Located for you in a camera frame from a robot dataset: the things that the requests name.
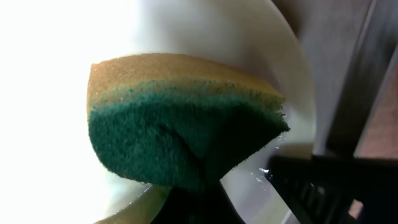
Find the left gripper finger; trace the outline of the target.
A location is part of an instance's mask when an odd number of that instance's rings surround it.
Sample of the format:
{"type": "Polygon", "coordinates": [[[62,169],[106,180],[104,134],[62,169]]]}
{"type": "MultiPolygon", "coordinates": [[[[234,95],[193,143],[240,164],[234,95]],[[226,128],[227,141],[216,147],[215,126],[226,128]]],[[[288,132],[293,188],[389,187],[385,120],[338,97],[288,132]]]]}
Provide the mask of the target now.
{"type": "Polygon", "coordinates": [[[221,183],[204,192],[172,188],[151,224],[244,224],[221,183]]]}

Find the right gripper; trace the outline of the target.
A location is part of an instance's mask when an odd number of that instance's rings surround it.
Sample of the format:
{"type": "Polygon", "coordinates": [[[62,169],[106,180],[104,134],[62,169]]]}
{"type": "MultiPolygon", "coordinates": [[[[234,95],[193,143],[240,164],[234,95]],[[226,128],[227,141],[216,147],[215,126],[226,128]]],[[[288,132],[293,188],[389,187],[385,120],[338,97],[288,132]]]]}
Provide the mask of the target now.
{"type": "Polygon", "coordinates": [[[300,223],[397,223],[397,161],[273,156],[267,170],[300,223]]]}

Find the green yellow sponge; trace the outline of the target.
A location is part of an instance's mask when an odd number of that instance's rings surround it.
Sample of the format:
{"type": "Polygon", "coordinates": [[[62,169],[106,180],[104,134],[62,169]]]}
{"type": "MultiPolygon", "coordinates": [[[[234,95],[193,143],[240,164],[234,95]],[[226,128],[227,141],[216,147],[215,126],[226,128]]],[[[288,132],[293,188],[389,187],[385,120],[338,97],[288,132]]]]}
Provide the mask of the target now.
{"type": "Polygon", "coordinates": [[[88,134],[110,172],[202,192],[289,131],[283,104],[270,84],[222,63],[132,55],[91,66],[88,134]]]}

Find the white plate top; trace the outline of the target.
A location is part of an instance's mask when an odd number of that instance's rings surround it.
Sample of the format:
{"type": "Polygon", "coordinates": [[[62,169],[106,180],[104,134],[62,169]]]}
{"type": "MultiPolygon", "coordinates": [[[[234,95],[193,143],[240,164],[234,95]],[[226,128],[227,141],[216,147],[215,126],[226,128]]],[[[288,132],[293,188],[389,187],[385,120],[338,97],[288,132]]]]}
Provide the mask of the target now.
{"type": "Polygon", "coordinates": [[[282,223],[289,209],[266,181],[269,157],[309,158],[313,78],[271,1],[3,1],[1,222],[149,223],[168,188],[107,171],[90,144],[93,63],[168,52],[208,58],[268,81],[286,97],[289,131],[221,180],[229,213],[282,223]]]}

